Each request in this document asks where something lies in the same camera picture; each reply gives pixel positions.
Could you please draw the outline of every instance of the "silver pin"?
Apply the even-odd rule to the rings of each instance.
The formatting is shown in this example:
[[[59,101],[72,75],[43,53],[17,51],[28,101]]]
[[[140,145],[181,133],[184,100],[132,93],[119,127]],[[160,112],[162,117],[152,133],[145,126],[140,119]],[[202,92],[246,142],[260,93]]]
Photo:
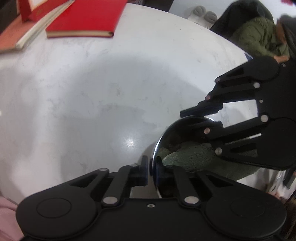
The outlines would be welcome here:
[[[118,199],[116,197],[105,197],[103,199],[103,202],[106,203],[106,204],[115,204],[117,203]]]
[[[195,196],[189,196],[189,197],[185,197],[184,201],[188,204],[196,204],[198,203],[199,198]]]
[[[221,148],[221,147],[216,148],[216,150],[215,150],[215,154],[216,154],[217,156],[220,156],[220,155],[222,154],[222,148]]]
[[[261,119],[262,122],[268,122],[268,116],[267,115],[262,115],[260,117],[260,119]]]
[[[207,127],[207,128],[204,130],[204,133],[207,135],[207,134],[210,133],[210,131],[211,131],[210,128]]]
[[[255,82],[255,83],[253,84],[253,86],[254,86],[254,88],[256,88],[256,89],[259,89],[259,88],[260,88],[260,83]]]

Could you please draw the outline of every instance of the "floor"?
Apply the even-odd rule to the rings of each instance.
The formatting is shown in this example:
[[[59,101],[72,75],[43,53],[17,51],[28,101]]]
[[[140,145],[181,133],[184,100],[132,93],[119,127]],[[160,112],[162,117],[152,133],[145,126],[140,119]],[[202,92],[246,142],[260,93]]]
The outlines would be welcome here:
[[[168,12],[170,10],[173,0],[144,0],[143,5],[153,7],[162,11]]]

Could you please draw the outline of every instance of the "round table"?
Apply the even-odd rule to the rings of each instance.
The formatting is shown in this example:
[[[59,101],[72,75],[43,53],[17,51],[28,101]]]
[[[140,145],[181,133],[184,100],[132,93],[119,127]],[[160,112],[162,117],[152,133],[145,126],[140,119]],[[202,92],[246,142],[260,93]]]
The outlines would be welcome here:
[[[98,168],[150,155],[182,109],[244,52],[181,17],[127,4],[113,38],[47,39],[0,55],[0,190],[15,202]],[[257,115],[229,104],[214,119]]]

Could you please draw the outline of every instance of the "green jacket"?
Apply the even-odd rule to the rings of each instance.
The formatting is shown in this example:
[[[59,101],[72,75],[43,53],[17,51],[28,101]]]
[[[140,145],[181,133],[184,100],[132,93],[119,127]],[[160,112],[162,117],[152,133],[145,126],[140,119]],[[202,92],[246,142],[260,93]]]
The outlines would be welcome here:
[[[289,56],[288,46],[276,39],[275,24],[264,17],[244,23],[234,32],[230,41],[252,56]]]

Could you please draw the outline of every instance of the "person's hand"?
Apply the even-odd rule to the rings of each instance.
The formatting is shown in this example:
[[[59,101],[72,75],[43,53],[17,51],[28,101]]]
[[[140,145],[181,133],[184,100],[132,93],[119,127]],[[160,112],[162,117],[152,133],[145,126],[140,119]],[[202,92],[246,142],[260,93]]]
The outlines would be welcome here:
[[[280,64],[283,62],[287,62],[289,60],[289,56],[283,55],[283,56],[274,56],[274,59]]]

